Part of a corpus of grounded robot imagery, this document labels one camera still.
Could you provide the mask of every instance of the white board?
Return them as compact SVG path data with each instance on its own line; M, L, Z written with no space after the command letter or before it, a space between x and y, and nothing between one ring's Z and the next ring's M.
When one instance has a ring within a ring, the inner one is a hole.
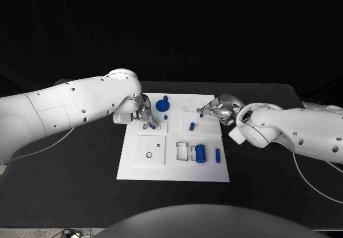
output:
M201 108L214 96L143 94L151 101L158 128L142 129L145 121L132 121L126 125L116 179L228 182L218 119L208 115L200 118L195 113L195 109ZM169 109L158 112L155 102L164 95L168 97ZM177 143L187 143L185 161L175 159ZM205 163L191 160L190 147L197 144L204 145ZM214 149L220 150L220 163L216 163Z

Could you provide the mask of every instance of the blue cylinder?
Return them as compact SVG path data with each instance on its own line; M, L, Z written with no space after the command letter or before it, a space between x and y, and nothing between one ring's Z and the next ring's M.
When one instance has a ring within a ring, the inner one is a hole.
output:
M188 130L194 130L194 123L190 123Z
M204 145L197 145L194 147L194 153L195 153L195 162L204 163L205 162Z
M155 109L159 112L164 112L168 110L168 108L169 108L168 97L164 96L162 99L155 102Z
M218 152L218 149L216 149L216 163L220 162L220 152Z

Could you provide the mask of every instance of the round hole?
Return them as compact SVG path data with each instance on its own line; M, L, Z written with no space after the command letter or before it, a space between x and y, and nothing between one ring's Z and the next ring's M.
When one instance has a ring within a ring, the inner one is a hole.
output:
M332 146L332 152L335 153L338 151L338 147Z

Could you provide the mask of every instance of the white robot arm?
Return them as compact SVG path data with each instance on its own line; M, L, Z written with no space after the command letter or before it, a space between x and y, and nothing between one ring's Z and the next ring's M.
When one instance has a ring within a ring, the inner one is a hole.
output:
M136 75L126 69L0 98L0 164L30 142L112 112L113 123L143 119L156 126Z
M243 102L221 94L198 113L213 115L223 125L236 122L228 133L237 144L246 140L257 148L276 142L293 153L343 163L343 117L338 113L289 109L265 103Z

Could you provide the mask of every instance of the black table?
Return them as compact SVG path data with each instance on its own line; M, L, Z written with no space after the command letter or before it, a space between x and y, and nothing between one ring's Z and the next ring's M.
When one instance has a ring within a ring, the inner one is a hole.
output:
M228 93L246 103L301 108L286 84L141 82L142 92ZM276 143L263 149L237 145L221 126L230 182L116 180L125 125L107 116L74 128L48 150L12 161L0 179L0 227L105 228L129 216L181 204L227 204L270 213L312 229L343 229L343 205L302 181L290 152ZM53 144L66 131L32 142L22 155ZM343 175L296 155L315 188L343 200Z

